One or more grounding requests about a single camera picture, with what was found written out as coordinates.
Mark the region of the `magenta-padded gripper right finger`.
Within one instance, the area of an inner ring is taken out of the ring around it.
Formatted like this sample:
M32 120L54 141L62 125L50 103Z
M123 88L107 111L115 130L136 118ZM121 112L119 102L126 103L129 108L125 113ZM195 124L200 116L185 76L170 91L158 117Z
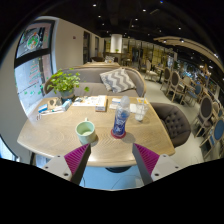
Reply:
M134 143L132 153L145 185L177 172L181 167L167 154L158 155L148 148Z

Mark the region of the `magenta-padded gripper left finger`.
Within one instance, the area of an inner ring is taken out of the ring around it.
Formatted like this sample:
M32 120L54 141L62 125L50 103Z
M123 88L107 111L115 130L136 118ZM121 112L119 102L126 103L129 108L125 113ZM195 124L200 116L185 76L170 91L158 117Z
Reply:
M91 154L91 145L85 144L66 155L53 157L43 170L79 185Z

